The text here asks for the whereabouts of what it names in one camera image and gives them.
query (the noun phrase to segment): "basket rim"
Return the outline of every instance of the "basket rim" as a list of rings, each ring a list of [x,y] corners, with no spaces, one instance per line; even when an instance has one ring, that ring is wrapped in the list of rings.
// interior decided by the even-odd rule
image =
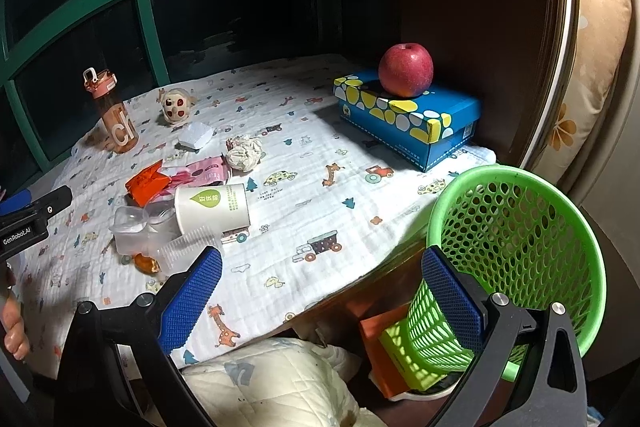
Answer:
[[[551,183],[543,180],[539,176],[536,176],[532,172],[508,165],[485,165],[474,167],[472,169],[469,169],[468,171],[462,172],[460,176],[457,176],[455,179],[453,179],[452,182],[450,182],[449,185],[447,185],[442,194],[438,197],[433,207],[433,212],[431,213],[431,218],[427,227],[426,245],[427,247],[433,245],[437,245],[438,247],[441,246],[442,229],[445,222],[445,217],[449,212],[451,204],[459,194],[459,192],[457,191],[459,185],[467,187],[468,184],[476,183],[476,179],[478,179],[477,184],[481,184],[482,182],[479,179],[483,178],[486,174],[490,173],[495,175],[501,172],[509,172],[510,174],[515,174],[516,176],[527,178],[539,185],[543,185],[546,190],[553,192],[556,197],[561,199],[568,206],[569,209],[574,211],[578,221],[584,227],[584,231],[591,239],[593,251],[586,255],[587,263],[591,268],[592,274],[591,304],[587,312],[587,318],[584,326],[582,327],[582,331],[577,335],[576,338],[578,342],[578,349],[580,350],[580,356],[583,357],[587,350],[591,347],[591,344],[593,344],[593,341],[598,334],[598,330],[600,330],[600,325],[602,324],[602,318],[604,316],[604,308],[607,299],[607,282],[604,269],[604,261],[602,259],[602,252],[600,251],[598,240],[596,239],[593,230],[591,230],[591,227],[586,218],[582,215],[582,213],[580,212],[580,210],[578,210],[574,203]],[[518,374],[519,368],[520,366],[518,364],[507,362],[507,366],[504,368],[504,372],[502,374],[503,378],[514,381]]]

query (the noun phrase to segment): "red apple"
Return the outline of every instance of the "red apple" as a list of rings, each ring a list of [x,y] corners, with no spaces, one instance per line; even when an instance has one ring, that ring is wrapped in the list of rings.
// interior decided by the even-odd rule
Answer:
[[[380,60],[378,78],[391,94],[402,98],[418,96],[431,86],[433,60],[420,44],[396,44]]]

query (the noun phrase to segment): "human hand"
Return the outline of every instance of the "human hand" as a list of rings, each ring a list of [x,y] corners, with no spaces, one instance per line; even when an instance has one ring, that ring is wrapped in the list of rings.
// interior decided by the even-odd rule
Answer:
[[[10,286],[13,286],[15,284],[14,274],[8,266],[6,270],[6,280]],[[4,324],[6,328],[4,347],[6,347],[7,351],[9,351],[16,360],[22,360],[29,352],[29,339],[24,332],[24,321],[20,315],[20,304],[11,291],[2,309],[2,324]]]

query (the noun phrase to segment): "orange flower print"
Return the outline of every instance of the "orange flower print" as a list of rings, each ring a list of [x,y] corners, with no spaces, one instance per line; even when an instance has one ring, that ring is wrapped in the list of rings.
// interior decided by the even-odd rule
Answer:
[[[571,147],[574,144],[574,139],[571,136],[578,130],[573,120],[565,120],[566,104],[562,103],[560,111],[558,112],[558,119],[556,120],[556,126],[551,133],[549,139],[549,145],[556,151],[559,151],[564,143],[567,147]]]

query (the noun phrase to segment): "printed giraffe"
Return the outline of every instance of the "printed giraffe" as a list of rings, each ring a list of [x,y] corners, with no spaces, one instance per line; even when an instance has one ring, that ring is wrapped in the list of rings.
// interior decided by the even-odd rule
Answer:
[[[239,339],[240,334],[235,331],[230,330],[225,326],[225,323],[220,319],[220,315],[224,315],[225,312],[222,311],[222,308],[219,304],[215,306],[209,306],[209,317],[215,320],[218,329],[220,329],[220,337],[218,339],[218,345],[214,347],[220,346],[228,346],[228,347],[236,347],[236,343],[234,342],[234,337]]]
[[[334,182],[334,172],[335,171],[339,171],[340,169],[342,169],[343,167],[338,167],[337,164],[332,163],[331,165],[327,165],[326,166],[326,171],[328,172],[328,176],[326,180],[322,180],[322,187],[331,187],[331,185],[333,185]]]

